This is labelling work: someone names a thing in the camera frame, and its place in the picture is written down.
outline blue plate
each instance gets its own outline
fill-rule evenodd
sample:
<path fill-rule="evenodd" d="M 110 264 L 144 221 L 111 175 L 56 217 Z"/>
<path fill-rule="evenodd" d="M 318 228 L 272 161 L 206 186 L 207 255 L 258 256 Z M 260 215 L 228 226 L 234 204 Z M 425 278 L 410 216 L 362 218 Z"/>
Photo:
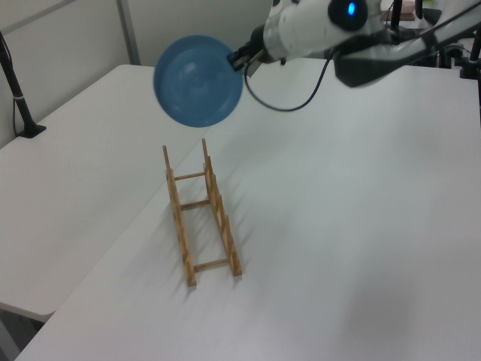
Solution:
<path fill-rule="evenodd" d="M 206 35 L 175 41 L 153 73 L 157 100 L 172 119 L 201 128 L 224 120 L 242 93 L 242 72 L 227 60 L 231 50 Z"/>

